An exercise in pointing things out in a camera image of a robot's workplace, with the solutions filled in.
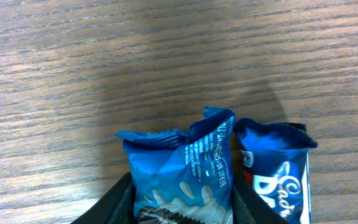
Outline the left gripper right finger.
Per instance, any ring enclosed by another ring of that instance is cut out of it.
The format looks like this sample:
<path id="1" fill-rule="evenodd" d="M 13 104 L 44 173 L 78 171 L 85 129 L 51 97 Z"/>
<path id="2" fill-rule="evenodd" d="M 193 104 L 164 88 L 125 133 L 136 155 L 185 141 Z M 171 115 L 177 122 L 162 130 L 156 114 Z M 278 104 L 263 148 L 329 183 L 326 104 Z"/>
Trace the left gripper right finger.
<path id="1" fill-rule="evenodd" d="M 234 223 L 288 224 L 243 180 L 235 180 L 232 192 Z"/>

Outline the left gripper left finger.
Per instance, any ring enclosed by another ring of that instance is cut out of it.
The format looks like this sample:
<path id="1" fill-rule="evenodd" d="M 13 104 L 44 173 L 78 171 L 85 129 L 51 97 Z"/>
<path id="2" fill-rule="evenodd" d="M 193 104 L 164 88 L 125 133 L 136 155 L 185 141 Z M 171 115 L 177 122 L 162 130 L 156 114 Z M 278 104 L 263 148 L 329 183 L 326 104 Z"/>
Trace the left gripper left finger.
<path id="1" fill-rule="evenodd" d="M 128 172 L 71 224 L 135 224 L 134 199 L 135 187 Z"/>

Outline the dark blue Cadbury chocolate bar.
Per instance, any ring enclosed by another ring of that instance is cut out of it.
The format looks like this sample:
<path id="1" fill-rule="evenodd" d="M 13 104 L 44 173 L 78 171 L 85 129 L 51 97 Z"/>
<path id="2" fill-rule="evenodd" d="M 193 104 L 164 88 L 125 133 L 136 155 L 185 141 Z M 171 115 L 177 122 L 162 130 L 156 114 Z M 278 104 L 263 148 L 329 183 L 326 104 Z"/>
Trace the dark blue Cadbury chocolate bar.
<path id="1" fill-rule="evenodd" d="M 243 180 L 289 224 L 311 224 L 310 149 L 318 147 L 302 123 L 261 124 L 242 118 L 234 126 L 243 155 Z"/>

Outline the blue Oreo cookie pack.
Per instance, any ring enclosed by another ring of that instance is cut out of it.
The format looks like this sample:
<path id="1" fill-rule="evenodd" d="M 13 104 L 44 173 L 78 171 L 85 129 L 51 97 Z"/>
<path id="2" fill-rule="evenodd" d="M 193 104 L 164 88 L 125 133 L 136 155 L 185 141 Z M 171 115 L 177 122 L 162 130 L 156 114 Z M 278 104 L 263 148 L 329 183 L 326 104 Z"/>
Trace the blue Oreo cookie pack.
<path id="1" fill-rule="evenodd" d="M 229 141 L 236 115 L 207 106 L 203 116 L 187 132 L 116 133 L 129 159 L 137 223 L 233 222 Z"/>

